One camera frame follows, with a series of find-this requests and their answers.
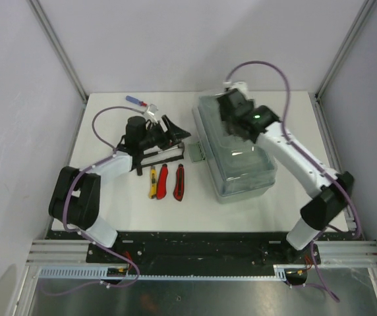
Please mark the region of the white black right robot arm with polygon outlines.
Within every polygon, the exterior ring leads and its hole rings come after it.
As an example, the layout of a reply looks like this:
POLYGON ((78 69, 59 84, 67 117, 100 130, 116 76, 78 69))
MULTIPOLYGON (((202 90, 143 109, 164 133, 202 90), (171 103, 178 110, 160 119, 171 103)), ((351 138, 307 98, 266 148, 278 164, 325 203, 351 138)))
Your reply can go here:
POLYGON ((310 197, 281 248, 282 258, 297 264, 311 241, 347 207, 354 178, 349 172, 339 173, 318 161, 289 135, 283 121, 269 107, 257 107, 242 91, 227 90, 216 100, 225 130, 273 155, 310 197))

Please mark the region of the green toolbox with clear lid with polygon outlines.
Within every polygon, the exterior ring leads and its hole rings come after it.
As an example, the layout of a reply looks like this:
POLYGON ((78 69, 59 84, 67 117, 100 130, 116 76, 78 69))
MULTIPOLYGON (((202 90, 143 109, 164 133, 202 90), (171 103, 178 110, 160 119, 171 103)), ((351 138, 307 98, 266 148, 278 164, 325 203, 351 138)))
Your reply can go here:
POLYGON ((275 159, 252 142, 225 131, 216 95, 200 96, 192 112, 198 152, 207 162, 220 203, 259 197, 276 183, 275 159))

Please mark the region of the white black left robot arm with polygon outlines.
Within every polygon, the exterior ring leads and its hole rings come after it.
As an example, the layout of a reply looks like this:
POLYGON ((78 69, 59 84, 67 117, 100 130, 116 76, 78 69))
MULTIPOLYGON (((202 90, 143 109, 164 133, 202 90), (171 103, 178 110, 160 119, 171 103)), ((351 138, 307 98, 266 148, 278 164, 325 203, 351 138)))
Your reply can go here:
POLYGON ((79 232, 100 244, 100 255, 107 262, 118 262, 123 255, 122 245, 115 242, 118 232, 100 217, 102 186, 133 170, 141 175, 142 161, 156 154, 146 154, 146 150, 157 147, 167 151, 189 137, 190 132, 165 115, 159 122, 142 116, 128 118, 125 134, 110 156, 83 169, 70 166, 61 169, 49 203, 49 215, 61 221, 65 230, 79 232))

